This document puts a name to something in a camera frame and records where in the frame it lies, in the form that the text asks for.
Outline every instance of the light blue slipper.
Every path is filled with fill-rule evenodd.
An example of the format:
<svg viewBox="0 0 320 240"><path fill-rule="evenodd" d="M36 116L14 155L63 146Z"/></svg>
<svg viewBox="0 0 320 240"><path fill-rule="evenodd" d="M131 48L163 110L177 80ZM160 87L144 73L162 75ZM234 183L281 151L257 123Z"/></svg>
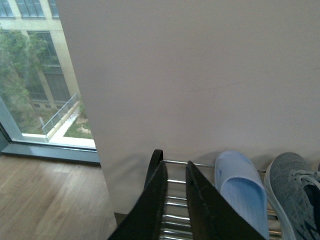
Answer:
<svg viewBox="0 0 320 240"><path fill-rule="evenodd" d="M257 169L238 151L224 151L215 161L214 184L232 208L269 239L267 193Z"/></svg>

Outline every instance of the metal railing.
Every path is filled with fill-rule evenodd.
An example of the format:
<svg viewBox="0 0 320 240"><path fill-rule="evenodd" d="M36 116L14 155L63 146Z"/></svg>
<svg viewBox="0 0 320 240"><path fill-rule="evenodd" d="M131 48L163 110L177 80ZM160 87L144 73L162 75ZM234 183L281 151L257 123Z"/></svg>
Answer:
<svg viewBox="0 0 320 240"><path fill-rule="evenodd" d="M63 118L63 116L79 101L78 94L74 94L50 119L43 125L42 130L47 136L51 129Z"/></svg>

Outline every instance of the building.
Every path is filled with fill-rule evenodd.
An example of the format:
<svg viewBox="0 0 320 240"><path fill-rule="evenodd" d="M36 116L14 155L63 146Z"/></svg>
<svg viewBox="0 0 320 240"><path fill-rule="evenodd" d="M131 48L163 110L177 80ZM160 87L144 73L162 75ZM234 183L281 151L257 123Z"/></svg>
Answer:
<svg viewBox="0 0 320 240"><path fill-rule="evenodd" d="M46 41L45 67L28 86L34 107L59 109L80 94L55 0L0 0L0 26Z"/></svg>

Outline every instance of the shoelace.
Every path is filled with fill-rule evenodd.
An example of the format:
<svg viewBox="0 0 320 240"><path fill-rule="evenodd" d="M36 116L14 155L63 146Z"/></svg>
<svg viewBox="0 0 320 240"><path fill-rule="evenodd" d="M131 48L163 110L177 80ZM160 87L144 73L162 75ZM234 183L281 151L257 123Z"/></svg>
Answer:
<svg viewBox="0 0 320 240"><path fill-rule="evenodd" d="M291 174L304 187L306 185L314 185L320 190L320 171L297 170Z"/></svg>

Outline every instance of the wooden floor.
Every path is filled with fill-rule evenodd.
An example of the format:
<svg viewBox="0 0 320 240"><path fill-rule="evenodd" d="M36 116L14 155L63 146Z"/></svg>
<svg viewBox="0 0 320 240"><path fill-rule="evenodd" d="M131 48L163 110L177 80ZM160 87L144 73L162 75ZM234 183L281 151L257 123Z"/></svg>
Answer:
<svg viewBox="0 0 320 240"><path fill-rule="evenodd" d="M0 156L0 240L106 240L115 228L100 167Z"/></svg>

